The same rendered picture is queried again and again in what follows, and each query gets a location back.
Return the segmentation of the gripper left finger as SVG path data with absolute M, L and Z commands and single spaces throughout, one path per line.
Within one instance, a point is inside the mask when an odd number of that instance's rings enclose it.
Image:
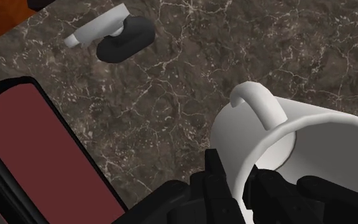
M 190 184 L 170 180 L 120 216 L 113 224 L 245 224 L 232 197 L 216 149 L 205 150 L 205 170 Z

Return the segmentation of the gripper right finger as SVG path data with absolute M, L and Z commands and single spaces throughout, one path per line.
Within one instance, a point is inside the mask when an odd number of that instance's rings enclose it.
M 255 224 L 358 224 L 358 193 L 317 176 L 292 184 L 254 166 L 243 201 Z

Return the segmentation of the white mug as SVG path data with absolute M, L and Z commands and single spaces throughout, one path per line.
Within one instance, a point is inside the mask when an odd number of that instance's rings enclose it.
M 260 83 L 231 91 L 210 145 L 238 202 L 253 167 L 278 171 L 290 183 L 313 175 L 358 192 L 358 116 L 276 97 Z

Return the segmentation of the black tablet with red screen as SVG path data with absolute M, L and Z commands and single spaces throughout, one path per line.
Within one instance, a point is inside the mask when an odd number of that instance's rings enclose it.
M 0 81 L 0 224 L 112 224 L 127 211 L 29 76 Z

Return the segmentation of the white cylinder on black base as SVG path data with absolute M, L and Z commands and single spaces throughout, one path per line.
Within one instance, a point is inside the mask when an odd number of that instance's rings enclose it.
M 73 48 L 79 44 L 88 46 L 96 39 L 100 39 L 97 58 L 117 64 L 154 42 L 155 25 L 146 17 L 131 16 L 121 3 L 76 29 L 64 43 Z

